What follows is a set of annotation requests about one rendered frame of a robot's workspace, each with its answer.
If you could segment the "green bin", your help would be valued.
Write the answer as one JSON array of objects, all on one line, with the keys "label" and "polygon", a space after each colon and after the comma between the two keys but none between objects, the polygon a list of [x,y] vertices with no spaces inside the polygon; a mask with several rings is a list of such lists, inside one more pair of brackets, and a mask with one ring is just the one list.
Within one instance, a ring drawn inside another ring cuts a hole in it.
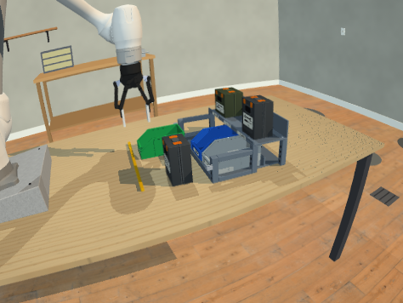
[{"label": "green bin", "polygon": [[178,134],[182,133],[182,135],[184,136],[183,129],[180,128],[180,126],[177,123],[153,129],[147,129],[137,140],[141,159],[163,156],[162,136],[177,133]]}]

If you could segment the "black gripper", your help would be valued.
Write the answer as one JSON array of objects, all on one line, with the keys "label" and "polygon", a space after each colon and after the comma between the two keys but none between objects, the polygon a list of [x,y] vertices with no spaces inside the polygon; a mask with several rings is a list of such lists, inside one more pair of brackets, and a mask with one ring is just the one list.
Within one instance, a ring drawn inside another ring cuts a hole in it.
[{"label": "black gripper", "polygon": [[[127,91],[131,88],[137,88],[137,87],[139,89],[139,92],[142,94],[142,96],[145,100],[146,116],[147,116],[147,121],[149,123],[150,122],[150,103],[155,101],[153,93],[152,93],[151,85],[150,85],[150,76],[142,75],[140,62],[136,63],[136,64],[132,64],[132,65],[126,65],[126,66],[120,65],[120,73],[121,73],[120,80],[113,82],[113,85],[115,88],[115,102],[116,102],[116,106],[115,105],[114,106],[115,106],[115,109],[120,110],[122,121],[124,121],[123,127],[126,127],[123,106],[124,106],[124,102],[126,99]],[[128,75],[128,74],[131,74],[131,75]],[[148,85],[147,89],[148,89],[148,93],[150,96],[149,100],[147,99],[143,89],[140,86],[142,79],[145,80],[146,86]],[[126,88],[123,89],[122,99],[121,99],[120,105],[118,105],[118,87],[119,87],[120,83],[124,86],[124,88],[125,87]],[[148,113],[148,115],[147,115],[147,113]]]}]

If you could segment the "blue open bin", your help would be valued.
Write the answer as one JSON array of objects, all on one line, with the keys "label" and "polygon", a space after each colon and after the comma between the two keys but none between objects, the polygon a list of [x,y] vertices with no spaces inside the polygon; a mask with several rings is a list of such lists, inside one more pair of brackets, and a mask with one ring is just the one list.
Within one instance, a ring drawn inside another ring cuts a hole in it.
[{"label": "blue open bin", "polygon": [[[227,135],[227,136],[226,136]],[[202,129],[191,143],[192,150],[202,161],[202,152],[205,151],[215,140],[238,135],[226,124]]]}]

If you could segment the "grey open bin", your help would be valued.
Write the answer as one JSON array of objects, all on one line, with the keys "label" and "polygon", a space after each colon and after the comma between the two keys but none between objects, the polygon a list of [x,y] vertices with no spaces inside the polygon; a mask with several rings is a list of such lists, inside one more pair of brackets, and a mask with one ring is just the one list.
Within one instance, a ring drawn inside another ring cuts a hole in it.
[{"label": "grey open bin", "polygon": [[[210,165],[210,156],[246,149],[249,147],[250,144],[240,135],[215,140],[205,151],[203,151],[203,164],[206,164],[207,166]],[[258,146],[258,166],[260,165],[261,147],[262,145]],[[250,155],[219,162],[219,174],[247,168],[249,167],[249,160]]]}]

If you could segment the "yellow bar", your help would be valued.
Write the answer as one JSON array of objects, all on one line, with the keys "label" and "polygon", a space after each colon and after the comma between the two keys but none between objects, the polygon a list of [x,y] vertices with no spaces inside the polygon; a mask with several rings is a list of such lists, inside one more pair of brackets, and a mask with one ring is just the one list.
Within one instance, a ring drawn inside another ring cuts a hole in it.
[{"label": "yellow bar", "polygon": [[133,155],[133,150],[132,150],[130,142],[128,142],[128,146],[129,146],[129,150],[130,150],[131,157],[132,157],[132,160],[133,160],[133,166],[135,168],[135,172],[136,172],[136,175],[137,175],[137,178],[138,178],[138,181],[139,181],[140,190],[143,192],[145,189],[143,187],[142,180],[141,180],[140,175],[139,175],[139,170],[138,170],[138,167],[137,167],[134,155]]}]

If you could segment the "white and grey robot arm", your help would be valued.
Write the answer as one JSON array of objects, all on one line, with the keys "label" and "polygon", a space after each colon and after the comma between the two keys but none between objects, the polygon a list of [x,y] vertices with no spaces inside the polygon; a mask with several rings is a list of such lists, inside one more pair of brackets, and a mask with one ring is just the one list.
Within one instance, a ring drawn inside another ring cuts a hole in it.
[{"label": "white and grey robot arm", "polygon": [[[56,1],[93,24],[102,38],[115,44],[118,64],[126,66],[142,60],[142,23],[136,6],[122,5],[115,8],[113,13],[104,14],[84,0]],[[12,163],[11,165],[5,144],[12,128],[9,98],[3,93],[3,41],[6,7],[7,0],[0,0],[0,191],[20,182],[17,174],[19,164]]]}]

